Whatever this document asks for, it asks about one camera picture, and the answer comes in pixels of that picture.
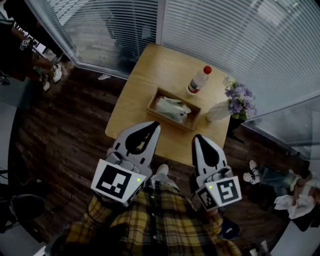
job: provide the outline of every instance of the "tissue box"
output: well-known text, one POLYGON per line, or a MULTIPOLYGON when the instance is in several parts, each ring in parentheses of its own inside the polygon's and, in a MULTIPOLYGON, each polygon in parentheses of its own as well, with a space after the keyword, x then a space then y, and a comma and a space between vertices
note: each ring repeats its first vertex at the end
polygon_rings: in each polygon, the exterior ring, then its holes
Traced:
POLYGON ((153 95, 149 105, 147 106, 146 111, 148 113, 150 113, 151 115, 153 115, 157 118, 160 118, 160 119, 180 128, 186 132, 190 132, 190 131, 193 131, 196 127, 198 118, 200 116, 201 108, 185 101, 184 99, 182 99, 178 96, 175 96, 174 94, 172 94, 164 89, 158 88, 157 91, 155 92, 155 94, 153 95), (167 97, 170 99, 180 100, 182 104, 187 105, 189 107, 189 109, 191 109, 191 113, 189 113, 187 115, 187 118, 186 118, 186 121, 184 124, 178 123, 177 121, 175 121, 175 120, 156 111, 156 102, 159 97, 167 97))

